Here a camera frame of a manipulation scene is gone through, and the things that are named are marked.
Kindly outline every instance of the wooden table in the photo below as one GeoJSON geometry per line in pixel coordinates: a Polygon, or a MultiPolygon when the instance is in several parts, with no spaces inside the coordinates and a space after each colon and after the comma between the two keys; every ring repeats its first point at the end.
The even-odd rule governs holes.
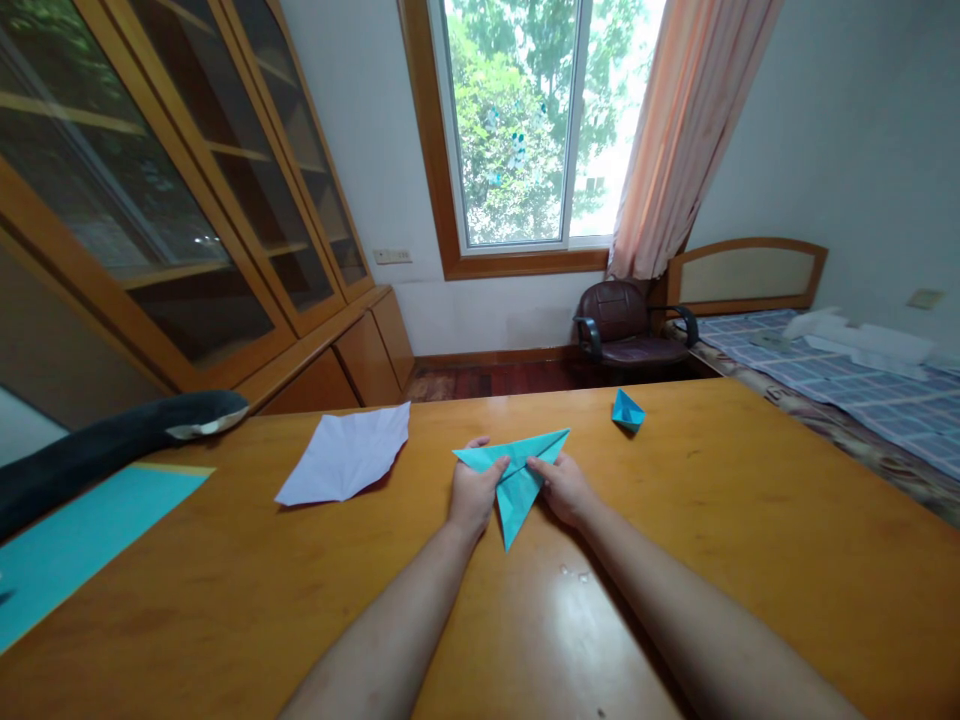
{"type": "MultiPolygon", "coordinates": [[[[0,657],[3,714],[272,717],[443,521],[454,457],[564,427],[599,494],[780,633],[870,717],[960,713],[960,533],[734,380],[415,405],[380,487],[283,511],[317,415],[254,418],[156,462],[216,466],[0,657]]],[[[677,717],[601,570],[539,505],[494,522],[417,717],[677,717]]]]}

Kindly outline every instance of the wall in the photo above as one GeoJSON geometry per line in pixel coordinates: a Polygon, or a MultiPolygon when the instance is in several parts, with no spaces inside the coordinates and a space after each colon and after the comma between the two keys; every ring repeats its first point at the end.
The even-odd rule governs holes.
{"type": "Polygon", "coordinates": [[[812,237],[830,243],[818,297],[856,320],[960,356],[960,4],[930,13],[845,172],[824,184],[812,237]],[[947,291],[909,308],[919,287],[947,291]]]}
{"type": "Polygon", "coordinates": [[[367,262],[396,289],[414,353],[571,342],[600,272],[444,281],[396,1],[281,4],[367,262]],[[407,248],[413,262],[377,266],[378,248],[407,248]]]}
{"type": "Polygon", "coordinates": [[[818,306],[960,352],[958,33],[953,2],[787,2],[689,247],[819,243],[818,306]]]}
{"type": "Polygon", "coordinates": [[[0,387],[0,467],[59,440],[67,431],[0,387]]]}

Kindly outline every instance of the hand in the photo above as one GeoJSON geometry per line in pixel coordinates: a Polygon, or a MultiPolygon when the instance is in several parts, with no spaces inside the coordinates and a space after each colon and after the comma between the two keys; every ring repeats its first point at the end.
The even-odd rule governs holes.
{"type": "Polygon", "coordinates": [[[527,458],[527,465],[543,477],[543,496],[550,509],[567,525],[577,527],[583,513],[598,501],[577,461],[560,453],[555,465],[537,457],[527,458]]]}
{"type": "MultiPolygon", "coordinates": [[[[483,447],[488,442],[490,437],[484,435],[468,442],[467,447],[483,447]]],[[[453,494],[447,522],[466,537],[472,538],[473,542],[480,539],[490,521],[493,500],[497,496],[497,483],[509,465],[510,458],[504,456],[484,473],[471,470],[460,460],[453,469],[453,494]]]]}

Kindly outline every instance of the bed headboard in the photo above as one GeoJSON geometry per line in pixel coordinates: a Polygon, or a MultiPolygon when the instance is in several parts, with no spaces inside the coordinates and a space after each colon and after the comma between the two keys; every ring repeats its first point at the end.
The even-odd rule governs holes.
{"type": "Polygon", "coordinates": [[[677,255],[667,268],[667,304],[727,315],[813,304],[827,248],[789,238],[740,238],[677,255]]]}

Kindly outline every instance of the curtain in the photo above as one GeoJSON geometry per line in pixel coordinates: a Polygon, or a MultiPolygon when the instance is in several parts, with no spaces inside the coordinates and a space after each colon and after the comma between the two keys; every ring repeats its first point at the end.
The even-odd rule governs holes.
{"type": "Polygon", "coordinates": [[[783,0],[667,0],[609,274],[659,277],[693,227],[783,0]]]}

